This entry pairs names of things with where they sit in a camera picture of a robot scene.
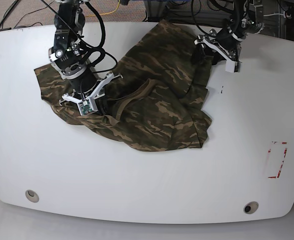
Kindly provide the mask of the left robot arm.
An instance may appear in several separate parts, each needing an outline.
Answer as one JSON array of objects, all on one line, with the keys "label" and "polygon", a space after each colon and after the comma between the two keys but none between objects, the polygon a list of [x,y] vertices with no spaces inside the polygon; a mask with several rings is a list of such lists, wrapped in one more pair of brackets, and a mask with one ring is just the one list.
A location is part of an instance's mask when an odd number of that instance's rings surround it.
[{"label": "left robot arm", "polygon": [[225,70],[236,73],[240,69],[241,43],[248,34],[258,34],[264,28],[264,10],[260,0],[234,0],[233,9],[220,5],[216,0],[210,3],[220,11],[229,14],[229,18],[222,20],[219,31],[211,29],[204,31],[192,13],[195,26],[203,33],[197,36],[196,46],[192,58],[203,61],[211,58],[212,64],[226,61]]}]

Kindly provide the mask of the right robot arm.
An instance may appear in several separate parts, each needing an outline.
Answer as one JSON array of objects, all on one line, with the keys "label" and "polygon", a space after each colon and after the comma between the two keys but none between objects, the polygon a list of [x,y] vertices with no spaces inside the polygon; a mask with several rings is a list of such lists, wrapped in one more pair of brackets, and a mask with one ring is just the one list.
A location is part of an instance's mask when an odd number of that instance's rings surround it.
[{"label": "right robot arm", "polygon": [[[114,59],[104,49],[106,28],[103,19],[88,0],[59,0],[58,4],[59,8],[54,12],[54,42],[48,51],[48,58],[51,66],[66,82],[63,90],[52,91],[48,100],[60,107],[70,103],[81,116],[105,115],[109,111],[105,87],[119,75],[109,68],[104,70],[104,78],[98,78],[94,70],[105,57]],[[97,46],[83,39],[86,18],[82,5],[86,5],[98,19],[101,37]]]}]

